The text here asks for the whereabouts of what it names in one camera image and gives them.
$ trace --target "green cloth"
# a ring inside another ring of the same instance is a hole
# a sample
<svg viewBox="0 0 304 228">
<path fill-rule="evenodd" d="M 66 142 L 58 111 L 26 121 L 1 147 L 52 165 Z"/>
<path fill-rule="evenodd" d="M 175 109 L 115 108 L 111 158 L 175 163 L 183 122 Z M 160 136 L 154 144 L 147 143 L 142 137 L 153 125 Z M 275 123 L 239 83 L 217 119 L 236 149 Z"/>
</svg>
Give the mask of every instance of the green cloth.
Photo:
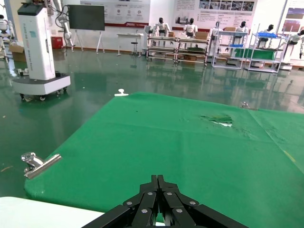
<svg viewBox="0 0 304 228">
<path fill-rule="evenodd" d="M 236 48 L 236 49 L 234 49 L 235 56 L 233 56 L 233 57 L 243 57 L 243 53 L 244 53 L 243 49 Z M 252 49 L 247 48 L 245 50 L 244 58 L 247 57 L 247 53 L 248 53 L 248 58 L 251 58 Z M 255 50 L 252 58 L 274 60 L 275 59 L 274 53 L 275 53 L 274 51 L 269 51 L 269 50 Z"/>
<path fill-rule="evenodd" d="M 98 111 L 25 190 L 34 200 L 106 212 L 163 174 L 248 227 L 302 228 L 303 135 L 302 114 L 136 93 Z"/>
</svg>

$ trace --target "red box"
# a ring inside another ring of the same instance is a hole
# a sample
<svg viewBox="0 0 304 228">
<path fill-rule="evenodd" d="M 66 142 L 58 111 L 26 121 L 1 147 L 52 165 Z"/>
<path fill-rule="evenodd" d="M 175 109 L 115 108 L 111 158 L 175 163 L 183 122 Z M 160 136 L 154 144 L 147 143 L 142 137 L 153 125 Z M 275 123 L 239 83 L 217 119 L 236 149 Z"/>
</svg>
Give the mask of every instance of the red box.
<svg viewBox="0 0 304 228">
<path fill-rule="evenodd" d="M 52 48 L 61 49 L 63 47 L 63 38 L 62 37 L 51 37 Z"/>
</svg>

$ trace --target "green floor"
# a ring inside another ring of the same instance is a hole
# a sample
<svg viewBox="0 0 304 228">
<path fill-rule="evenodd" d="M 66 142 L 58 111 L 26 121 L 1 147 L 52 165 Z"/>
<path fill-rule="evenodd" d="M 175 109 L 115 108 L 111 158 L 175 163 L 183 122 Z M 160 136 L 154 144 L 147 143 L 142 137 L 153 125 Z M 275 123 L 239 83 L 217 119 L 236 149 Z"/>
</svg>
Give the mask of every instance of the green floor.
<svg viewBox="0 0 304 228">
<path fill-rule="evenodd" d="M 35 152 L 47 157 L 118 89 L 126 93 L 153 92 L 252 108 L 304 113 L 303 71 L 278 75 L 213 69 L 202 65 L 134 59 L 116 53 L 55 53 L 56 70 L 70 72 L 68 93 L 45 102 L 21 102 L 11 87 L 15 68 L 25 64 L 0 62 L 0 197 L 25 197 L 20 156 Z"/>
</svg>

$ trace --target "stool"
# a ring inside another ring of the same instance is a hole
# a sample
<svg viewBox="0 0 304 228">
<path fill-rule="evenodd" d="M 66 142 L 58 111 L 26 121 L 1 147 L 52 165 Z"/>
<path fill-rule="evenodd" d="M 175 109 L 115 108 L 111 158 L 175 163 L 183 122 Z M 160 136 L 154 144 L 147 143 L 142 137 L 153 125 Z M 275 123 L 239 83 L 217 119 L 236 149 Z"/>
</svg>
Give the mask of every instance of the stool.
<svg viewBox="0 0 304 228">
<path fill-rule="evenodd" d="M 138 56 L 139 53 L 137 52 L 137 44 L 138 42 L 131 42 L 131 44 L 134 45 L 134 49 L 133 49 L 133 52 L 131 53 L 131 56 Z"/>
</svg>

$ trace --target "poster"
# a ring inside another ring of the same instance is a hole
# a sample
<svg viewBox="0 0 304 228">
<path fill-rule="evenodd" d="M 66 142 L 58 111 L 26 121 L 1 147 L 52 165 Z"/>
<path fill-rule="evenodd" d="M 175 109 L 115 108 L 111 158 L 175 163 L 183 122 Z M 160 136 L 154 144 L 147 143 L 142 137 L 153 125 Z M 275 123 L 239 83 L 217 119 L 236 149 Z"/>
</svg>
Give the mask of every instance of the poster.
<svg viewBox="0 0 304 228">
<path fill-rule="evenodd" d="M 80 0 L 81 5 L 104 6 L 106 26 L 144 28 L 149 25 L 151 0 Z"/>
<path fill-rule="evenodd" d="M 304 29 L 304 0 L 289 0 L 279 31 L 297 33 Z"/>
<path fill-rule="evenodd" d="M 250 28 L 257 0 L 176 0 L 174 30 L 181 30 L 194 18 L 199 31 L 209 31 L 217 21 L 220 28 L 237 27 L 246 21 Z"/>
</svg>

